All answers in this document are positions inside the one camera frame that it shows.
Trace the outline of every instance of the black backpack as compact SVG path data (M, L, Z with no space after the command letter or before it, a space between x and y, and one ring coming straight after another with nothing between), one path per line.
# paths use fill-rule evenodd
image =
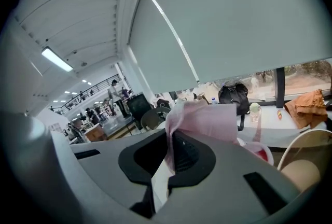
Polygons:
M223 86L218 93L220 104L235 103L237 105L237 115L246 114L249 111L248 89L241 83L237 82L234 86Z

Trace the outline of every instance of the brown jacket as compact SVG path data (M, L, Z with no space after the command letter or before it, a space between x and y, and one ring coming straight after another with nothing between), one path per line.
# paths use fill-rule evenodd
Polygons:
M314 128L327 119L321 89L303 94L287 102L285 109L294 120L298 129L308 125L310 125L310 128Z

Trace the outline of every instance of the chair backrest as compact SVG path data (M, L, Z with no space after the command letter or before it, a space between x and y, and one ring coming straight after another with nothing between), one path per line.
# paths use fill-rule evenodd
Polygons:
M149 110L147 113L143 115L141 118L141 125L142 127L146 130L153 130L157 128L159 124L165 121L166 115L170 112L171 110L168 108L155 108Z
M323 129L308 130L297 136L287 147L278 170L297 160L314 163L322 175L332 156L332 132Z

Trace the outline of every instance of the ceiling light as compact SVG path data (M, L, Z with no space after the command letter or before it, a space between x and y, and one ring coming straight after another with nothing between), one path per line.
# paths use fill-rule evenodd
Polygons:
M57 56L49 47L46 47L41 54L66 72L70 72L71 70L73 70L70 65L68 65L59 56Z

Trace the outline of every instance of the window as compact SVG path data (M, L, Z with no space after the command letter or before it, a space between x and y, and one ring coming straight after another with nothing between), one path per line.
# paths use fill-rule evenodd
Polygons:
M302 94L317 89L330 90L332 59L285 67L285 95Z
M188 101L193 99L194 93L196 95L204 94L206 99L211 101L213 97L218 99L218 92L223 85L231 86L239 81L248 88L249 99L266 100L267 97L274 97L273 70L202 83L193 89L177 91L176 94L180 99Z

